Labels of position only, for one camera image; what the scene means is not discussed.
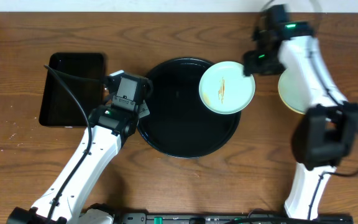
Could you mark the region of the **yellow plate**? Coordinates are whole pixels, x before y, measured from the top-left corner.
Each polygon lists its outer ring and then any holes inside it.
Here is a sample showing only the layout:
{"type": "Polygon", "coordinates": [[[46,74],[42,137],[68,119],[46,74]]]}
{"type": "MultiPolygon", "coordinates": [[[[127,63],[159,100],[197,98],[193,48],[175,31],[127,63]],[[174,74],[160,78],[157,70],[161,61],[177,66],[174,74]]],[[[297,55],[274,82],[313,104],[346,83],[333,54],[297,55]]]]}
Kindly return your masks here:
{"type": "Polygon", "coordinates": [[[296,110],[296,109],[292,108],[292,107],[284,100],[284,97],[283,97],[283,95],[282,95],[282,89],[281,89],[281,87],[280,87],[280,82],[278,83],[278,94],[279,94],[280,99],[282,100],[283,104],[284,104],[288,109],[290,109],[290,110],[292,110],[293,112],[298,113],[298,114],[302,114],[302,115],[305,114],[305,113],[302,112],[302,111],[299,111],[299,110],[296,110]]]}

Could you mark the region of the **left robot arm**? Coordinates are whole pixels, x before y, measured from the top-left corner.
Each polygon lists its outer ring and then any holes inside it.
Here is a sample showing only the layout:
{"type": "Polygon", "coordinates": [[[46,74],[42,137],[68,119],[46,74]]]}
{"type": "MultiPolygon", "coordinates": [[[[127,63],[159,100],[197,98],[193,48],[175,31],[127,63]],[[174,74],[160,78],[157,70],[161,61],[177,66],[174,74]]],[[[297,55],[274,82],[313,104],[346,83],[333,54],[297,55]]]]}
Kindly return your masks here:
{"type": "Polygon", "coordinates": [[[99,105],[86,121],[83,138],[50,188],[30,209],[16,207],[8,223],[77,223],[103,170],[136,131],[142,103],[154,87],[148,78],[122,70],[107,76],[110,105],[99,105]]]}

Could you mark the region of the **light green plate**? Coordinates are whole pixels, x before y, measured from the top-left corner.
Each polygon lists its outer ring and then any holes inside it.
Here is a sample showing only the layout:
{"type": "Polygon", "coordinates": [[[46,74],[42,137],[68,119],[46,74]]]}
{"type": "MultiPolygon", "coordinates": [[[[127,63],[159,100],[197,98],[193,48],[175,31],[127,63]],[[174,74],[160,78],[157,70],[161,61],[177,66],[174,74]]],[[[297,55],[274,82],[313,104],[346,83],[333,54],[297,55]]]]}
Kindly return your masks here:
{"type": "Polygon", "coordinates": [[[279,78],[280,87],[284,100],[294,109],[305,113],[306,109],[298,95],[298,88],[295,82],[291,80],[291,73],[286,69],[279,78]]]}
{"type": "Polygon", "coordinates": [[[199,83],[200,99],[210,111],[234,114],[242,111],[253,99],[255,80],[244,75],[238,62],[219,62],[209,67],[199,83]]]}

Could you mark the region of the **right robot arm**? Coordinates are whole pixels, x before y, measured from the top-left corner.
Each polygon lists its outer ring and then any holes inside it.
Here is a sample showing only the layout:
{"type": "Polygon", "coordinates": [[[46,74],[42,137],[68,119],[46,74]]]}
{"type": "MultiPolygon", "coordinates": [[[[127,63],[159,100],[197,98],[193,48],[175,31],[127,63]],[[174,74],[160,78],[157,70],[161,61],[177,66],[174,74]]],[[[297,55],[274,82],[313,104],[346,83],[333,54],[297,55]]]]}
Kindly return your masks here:
{"type": "MultiPolygon", "coordinates": [[[[287,74],[306,111],[291,138],[296,171],[284,209],[288,217],[318,218],[324,188],[358,136],[358,104],[350,103],[334,84],[321,56],[313,28],[305,21],[255,23],[256,50],[243,56],[244,75],[287,74]]],[[[347,174],[358,175],[358,169],[347,174]]]]}

